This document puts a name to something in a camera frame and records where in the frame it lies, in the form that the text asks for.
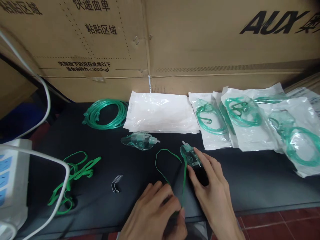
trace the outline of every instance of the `red floor tile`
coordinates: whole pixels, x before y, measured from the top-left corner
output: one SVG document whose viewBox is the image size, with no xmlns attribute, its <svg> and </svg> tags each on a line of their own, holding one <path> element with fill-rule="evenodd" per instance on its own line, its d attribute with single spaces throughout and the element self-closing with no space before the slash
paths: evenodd
<svg viewBox="0 0 320 240">
<path fill-rule="evenodd" d="M 216 235 L 213 234 L 211 240 L 218 240 L 218 238 Z"/>
<path fill-rule="evenodd" d="M 317 208 L 303 208 L 289 211 L 281 211 L 280 214 L 282 215 L 285 221 L 320 216 Z"/>
<path fill-rule="evenodd" d="M 279 212 L 242 216 L 245 228 L 283 222 Z"/>
<path fill-rule="evenodd" d="M 109 233 L 108 240 L 117 240 L 118 232 Z"/>
<path fill-rule="evenodd" d="M 320 239 L 320 218 L 289 222 L 287 225 L 295 240 Z"/>
<path fill-rule="evenodd" d="M 284 223 L 247 230 L 250 240 L 294 240 Z"/>
<path fill-rule="evenodd" d="M 68 240 L 97 240 L 97 235 L 84 235 L 68 238 Z"/>
<path fill-rule="evenodd" d="M 246 240 L 250 240 L 249 235 L 247 233 L 247 230 L 242 230 L 242 232 L 243 232 L 244 236 L 246 237 Z M 216 235 L 213 234 L 211 240 L 218 240 L 218 238 Z"/>
<path fill-rule="evenodd" d="M 242 221 L 241 217 L 237 217 L 237 220 L 239 222 L 240 228 L 243 229 L 244 225 L 243 225 L 243 221 Z"/>
<path fill-rule="evenodd" d="M 250 240 L 247 230 L 242 230 L 246 240 Z"/>
</svg>

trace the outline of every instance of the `cardboard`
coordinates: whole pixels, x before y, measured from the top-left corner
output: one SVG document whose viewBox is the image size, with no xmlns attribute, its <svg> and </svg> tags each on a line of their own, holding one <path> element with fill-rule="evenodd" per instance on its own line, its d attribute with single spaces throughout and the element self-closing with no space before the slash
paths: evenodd
<svg viewBox="0 0 320 240">
<path fill-rule="evenodd" d="M 103 98 L 129 101 L 132 91 L 149 92 L 148 78 L 46 78 L 74 102 Z"/>
<path fill-rule="evenodd" d="M 188 95 L 188 92 L 222 92 L 222 88 L 225 86 L 241 90 L 260 89 L 270 87 L 278 82 L 285 83 L 296 75 L 298 73 L 156 77 L 151 78 L 151 92 Z"/>
<path fill-rule="evenodd" d="M 0 0 L 0 29 L 76 102 L 265 88 L 320 59 L 316 1 Z M 0 52 L 23 67 L 0 39 Z"/>
<path fill-rule="evenodd" d="M 0 119 L 28 99 L 37 87 L 0 59 Z"/>
<path fill-rule="evenodd" d="M 320 95 L 320 73 L 313 74 L 301 81 L 284 89 L 285 93 L 291 92 L 296 88 L 305 87 Z"/>
<path fill-rule="evenodd" d="M 0 26 L 42 76 L 148 75 L 139 0 L 0 1 Z M 2 40 L 0 51 L 17 62 Z"/>
<path fill-rule="evenodd" d="M 301 70 L 320 58 L 313 0 L 148 0 L 150 75 Z"/>
</svg>

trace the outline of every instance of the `sealed plastic bag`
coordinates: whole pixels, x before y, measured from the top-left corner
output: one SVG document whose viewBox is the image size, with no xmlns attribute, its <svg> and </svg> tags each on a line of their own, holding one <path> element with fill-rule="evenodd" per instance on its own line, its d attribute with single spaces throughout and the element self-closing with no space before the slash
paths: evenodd
<svg viewBox="0 0 320 240">
<path fill-rule="evenodd" d="M 242 151 L 275 150 L 277 141 L 258 105 L 246 91 L 224 88 L 221 101 L 226 107 Z"/>
<path fill-rule="evenodd" d="M 211 93 L 190 93 L 189 101 L 196 114 L 205 150 L 231 147 L 228 129 Z"/>
<path fill-rule="evenodd" d="M 185 95 L 131 93 L 127 120 L 130 132 L 198 133 L 200 128 Z"/>
<path fill-rule="evenodd" d="M 300 177 L 320 174 L 320 120 L 306 97 L 261 104 L 280 147 Z"/>
<path fill-rule="evenodd" d="M 226 107 L 223 105 L 221 101 L 222 93 L 218 92 L 212 92 L 213 98 L 216 100 L 217 105 L 219 106 L 220 112 L 223 116 L 223 119 L 227 125 L 228 133 L 229 133 L 229 139 L 231 141 L 231 145 L 233 148 L 239 148 L 238 139 L 236 136 L 236 132 L 234 131 L 233 125 L 231 123 L 230 117 L 228 115 Z"/>
<path fill-rule="evenodd" d="M 284 93 L 281 83 L 265 89 L 249 89 L 245 91 L 245 94 L 257 104 L 279 103 L 289 99 Z"/>
</svg>

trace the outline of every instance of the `white cable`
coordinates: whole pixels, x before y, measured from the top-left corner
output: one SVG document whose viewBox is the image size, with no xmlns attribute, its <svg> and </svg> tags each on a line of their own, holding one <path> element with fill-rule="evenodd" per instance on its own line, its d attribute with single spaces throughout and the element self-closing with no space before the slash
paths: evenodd
<svg viewBox="0 0 320 240">
<path fill-rule="evenodd" d="M 2 33 L 2 31 L 0 30 L 0 36 L 2 37 L 2 39 L 7 43 L 7 45 L 11 48 L 11 50 L 14 52 L 14 54 L 17 56 L 17 58 L 20 60 L 20 62 L 25 66 L 26 69 L 28 69 L 32 75 L 34 75 L 43 85 L 44 90 L 46 92 L 47 95 L 47 111 L 46 114 L 44 115 L 43 119 L 34 127 L 30 128 L 28 131 L 26 131 L 25 133 L 21 134 L 20 136 L 16 137 L 15 139 L 21 138 L 24 135 L 28 134 L 29 132 L 31 132 L 32 130 L 34 130 L 35 128 L 39 127 L 48 117 L 50 109 L 51 109 L 51 100 L 50 100 L 50 94 L 49 94 L 49 90 L 48 87 L 46 85 L 46 83 L 44 82 L 44 80 L 38 75 L 36 74 L 29 66 L 28 64 L 22 59 L 22 57 L 20 56 L 20 54 L 18 53 L 18 51 L 14 48 L 14 46 L 10 43 L 10 41 L 7 39 L 7 37 Z"/>
<path fill-rule="evenodd" d="M 4 226 L 6 226 L 7 228 L 10 228 L 10 229 L 11 229 L 12 235 L 11 235 L 11 238 L 10 238 L 9 240 L 13 240 L 14 237 L 17 235 L 17 228 L 16 228 L 13 224 L 7 223 L 7 222 L 2 222 L 2 221 L 0 221 L 0 224 L 1 224 L 1 225 L 4 225 Z"/>
<path fill-rule="evenodd" d="M 38 157 L 42 157 L 42 158 L 48 159 L 50 161 L 59 163 L 62 166 L 64 166 L 65 169 L 66 169 L 66 176 L 64 178 L 62 189 L 61 189 L 59 198 L 57 200 L 57 204 L 56 204 L 51 216 L 48 218 L 48 220 L 41 227 L 39 227 L 34 232 L 30 233 L 28 236 L 26 236 L 23 239 L 23 240 L 27 240 L 27 239 L 31 238 L 32 236 L 34 236 L 35 234 L 37 234 L 38 232 L 40 232 L 42 229 L 44 229 L 51 222 L 51 220 L 54 218 L 54 216 L 56 215 L 56 213 L 57 213 L 57 211 L 58 211 L 58 209 L 60 207 L 64 192 L 65 192 L 66 187 L 67 187 L 67 183 L 68 183 L 68 179 L 69 179 L 69 175 L 70 175 L 70 168 L 69 168 L 69 165 L 67 163 L 65 163 L 65 162 L 63 162 L 63 161 L 61 161 L 61 160 L 59 160 L 57 158 L 54 158 L 54 157 L 51 157 L 49 155 L 46 155 L 46 154 L 43 154 L 43 153 L 39 153 L 39 152 L 36 152 L 36 151 L 33 151 L 33 150 L 23 149 L 23 148 L 14 147 L 14 146 L 11 146 L 11 145 L 6 145 L 6 144 L 0 144 L 0 149 L 1 148 L 16 150 L 16 151 L 19 151 L 19 152 L 24 152 L 24 153 L 32 154 L 32 155 L 35 155 L 35 156 L 38 156 Z"/>
</svg>

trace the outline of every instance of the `black tabletop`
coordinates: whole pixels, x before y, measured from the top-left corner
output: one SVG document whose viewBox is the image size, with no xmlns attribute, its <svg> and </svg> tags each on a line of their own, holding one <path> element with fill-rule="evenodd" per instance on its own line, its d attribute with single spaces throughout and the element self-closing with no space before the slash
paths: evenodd
<svg viewBox="0 0 320 240">
<path fill-rule="evenodd" d="M 38 239 L 119 231 L 147 184 L 158 180 L 165 183 L 155 168 L 155 155 L 160 149 L 169 149 L 180 156 L 184 140 L 204 151 L 200 133 L 153 134 L 161 143 L 148 151 L 125 146 L 120 139 L 129 135 L 128 130 L 101 131 L 81 124 L 83 113 L 90 105 L 68 104 L 36 149 L 61 160 L 77 151 L 85 151 L 88 160 L 102 157 L 93 167 L 91 178 L 82 177 L 73 182 L 76 208 L 56 216 L 37 234 Z M 101 111 L 99 123 L 108 123 L 116 114 L 116 106 L 106 107 Z M 274 151 L 241 152 L 231 148 L 205 152 L 221 163 L 237 216 L 320 206 L 320 176 L 306 179 L 297 176 L 285 155 Z M 82 159 L 80 154 L 71 157 L 70 161 L 76 163 Z M 172 184 L 174 193 L 182 199 L 183 165 L 173 155 L 162 151 L 158 154 L 157 166 Z M 18 239 L 36 230 L 49 218 L 54 206 L 47 206 L 48 200 L 63 181 L 64 174 L 61 165 L 30 157 L 28 219 L 18 231 Z M 118 175 L 123 175 L 119 182 L 121 192 L 113 193 L 111 183 Z M 205 219 L 189 179 L 184 207 L 186 222 Z"/>
</svg>

